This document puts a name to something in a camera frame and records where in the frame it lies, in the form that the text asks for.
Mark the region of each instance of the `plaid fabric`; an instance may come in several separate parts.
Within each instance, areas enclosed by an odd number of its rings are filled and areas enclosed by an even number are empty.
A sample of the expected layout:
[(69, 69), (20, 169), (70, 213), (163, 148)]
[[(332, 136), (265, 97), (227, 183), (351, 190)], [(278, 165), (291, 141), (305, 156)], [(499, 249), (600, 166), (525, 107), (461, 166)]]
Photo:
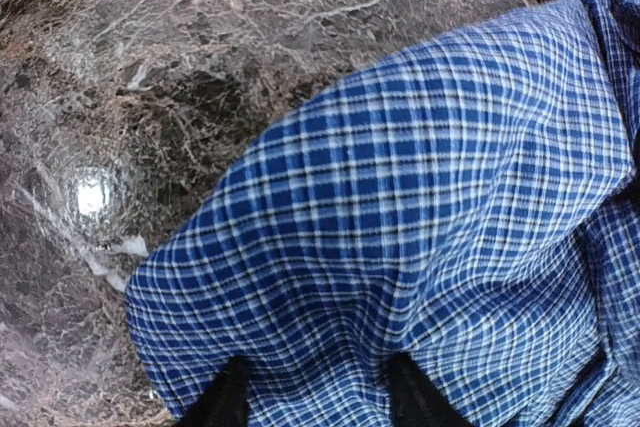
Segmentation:
[(171, 412), (242, 354), (252, 426), (390, 425), (407, 351), (474, 425), (640, 425), (639, 26), (517, 10), (269, 128), (128, 284)]

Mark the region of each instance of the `white veining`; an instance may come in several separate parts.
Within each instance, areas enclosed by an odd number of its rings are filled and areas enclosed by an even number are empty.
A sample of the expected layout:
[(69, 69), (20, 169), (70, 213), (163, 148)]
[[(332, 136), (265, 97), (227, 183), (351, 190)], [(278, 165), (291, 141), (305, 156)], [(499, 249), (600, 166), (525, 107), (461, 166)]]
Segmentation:
[(7, 398), (6, 396), (0, 394), (0, 407), (3, 407), (8, 410), (18, 411), (20, 407), (18, 404)]

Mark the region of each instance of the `marble floor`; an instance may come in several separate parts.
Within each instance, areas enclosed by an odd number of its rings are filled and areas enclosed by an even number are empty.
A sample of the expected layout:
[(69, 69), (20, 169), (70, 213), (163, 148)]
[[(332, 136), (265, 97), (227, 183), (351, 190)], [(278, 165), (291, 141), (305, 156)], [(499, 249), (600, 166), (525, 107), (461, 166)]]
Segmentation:
[(333, 79), (547, 0), (0, 0), (0, 427), (171, 425), (126, 279)]

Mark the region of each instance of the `glossy floor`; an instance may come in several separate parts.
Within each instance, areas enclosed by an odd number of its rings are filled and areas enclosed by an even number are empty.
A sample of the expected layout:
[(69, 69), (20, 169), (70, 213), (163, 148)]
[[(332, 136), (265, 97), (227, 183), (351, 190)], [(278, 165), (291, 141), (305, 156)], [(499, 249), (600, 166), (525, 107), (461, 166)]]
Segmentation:
[(544, 0), (0, 0), (0, 426), (169, 416), (122, 289), (336, 77)]

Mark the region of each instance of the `blue plaid shirt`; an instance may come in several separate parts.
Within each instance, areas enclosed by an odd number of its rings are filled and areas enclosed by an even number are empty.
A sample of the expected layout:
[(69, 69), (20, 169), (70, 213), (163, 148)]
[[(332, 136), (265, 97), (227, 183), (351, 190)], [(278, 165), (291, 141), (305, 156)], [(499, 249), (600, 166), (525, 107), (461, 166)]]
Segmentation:
[(242, 354), (252, 426), (387, 426), (380, 365), (407, 351), (474, 425), (640, 425), (639, 128), (640, 0), (516, 10), (350, 75), (132, 276), (151, 380), (180, 417)]

